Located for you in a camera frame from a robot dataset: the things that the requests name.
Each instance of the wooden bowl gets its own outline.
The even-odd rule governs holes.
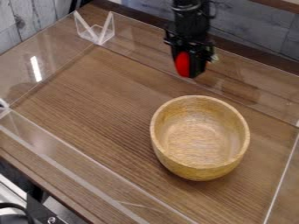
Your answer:
[[[250,142],[242,114],[208,96],[168,101],[151,122],[155,155],[167,169],[190,180],[212,180],[239,165]]]

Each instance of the bowl rim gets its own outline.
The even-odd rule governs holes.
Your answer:
[[[156,135],[155,135],[155,122],[156,122],[156,117],[160,115],[162,111],[171,105],[174,104],[175,102],[183,100],[183,99],[191,99],[191,98],[196,98],[196,99],[206,99],[206,100],[210,100],[210,101],[215,101],[218,103],[220,103],[223,106],[226,106],[234,113],[235,115],[238,116],[238,119],[240,120],[240,122],[243,123],[243,126],[244,126],[244,130],[246,130],[246,139],[244,139],[244,142],[242,144],[242,147],[240,147],[240,151],[239,153],[235,155],[235,157],[232,157],[230,160],[227,160],[226,162],[220,163],[220,164],[196,164],[194,166],[190,166],[187,164],[183,164],[183,163],[179,163],[176,160],[174,160],[171,157],[168,157],[167,153],[164,153],[164,151],[162,150],[163,146],[160,145],[159,141],[158,141],[158,138],[156,138]],[[226,103],[224,101],[214,98],[214,97],[210,97],[210,96],[206,96],[206,95],[186,95],[186,96],[180,96],[178,98],[174,98],[171,99],[168,102],[166,102],[160,108],[155,111],[154,113],[154,117],[152,117],[152,120],[151,120],[151,125],[150,125],[150,132],[151,132],[151,138],[152,138],[152,141],[154,141],[154,144],[155,144],[155,147],[156,149],[163,153],[163,155],[170,159],[172,160],[176,164],[179,165],[183,165],[184,167],[188,167],[188,168],[195,168],[195,169],[211,169],[211,168],[220,168],[226,165],[230,165],[232,163],[235,163],[236,161],[239,161],[243,157],[243,155],[246,154],[247,152],[247,149],[248,149],[248,143],[250,143],[250,129],[248,129],[248,123],[246,121],[246,118],[243,117],[243,115],[239,113],[239,111],[228,104]]]

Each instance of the acrylic bracket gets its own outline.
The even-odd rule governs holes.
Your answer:
[[[103,46],[106,42],[115,36],[115,19],[112,11],[107,15],[107,21],[104,26],[94,24],[91,27],[82,15],[75,11],[74,12],[78,33],[83,39],[87,39],[99,46]]]

